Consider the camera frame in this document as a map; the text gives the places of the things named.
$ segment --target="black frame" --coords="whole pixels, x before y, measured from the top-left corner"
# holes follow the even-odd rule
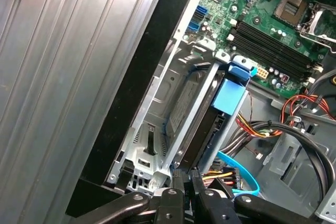
[[[118,197],[105,189],[110,186],[106,177],[187,3],[159,0],[77,182],[68,215],[77,217]]]

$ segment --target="yellow wire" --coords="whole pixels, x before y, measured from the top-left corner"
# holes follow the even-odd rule
[[[222,173],[222,172],[220,172],[218,170],[210,170],[207,174],[210,174],[210,173]]]
[[[259,137],[265,137],[265,135],[260,134],[259,132],[255,131],[254,128],[252,128],[246,121],[246,119],[241,115],[238,114],[238,117],[240,119],[240,121],[249,129],[251,130],[255,136],[259,136]]]
[[[202,178],[202,180],[213,179],[213,178],[223,178],[223,177],[230,176],[230,175],[232,175],[232,174],[233,174],[233,173],[230,172],[230,173],[224,173],[224,174],[215,175],[215,176],[208,176],[208,177],[204,177],[204,178]]]

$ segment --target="motherboard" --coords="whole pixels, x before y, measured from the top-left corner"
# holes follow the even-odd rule
[[[336,0],[201,0],[185,39],[207,37],[257,68],[253,82],[289,98],[334,53]]]

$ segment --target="ribbed metal surface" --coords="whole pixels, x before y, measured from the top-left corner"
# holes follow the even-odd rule
[[[60,223],[158,0],[0,0],[0,222]]]

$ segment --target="cpu socket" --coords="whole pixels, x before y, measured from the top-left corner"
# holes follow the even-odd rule
[[[291,26],[296,26],[307,8],[304,0],[281,0],[274,15]]]

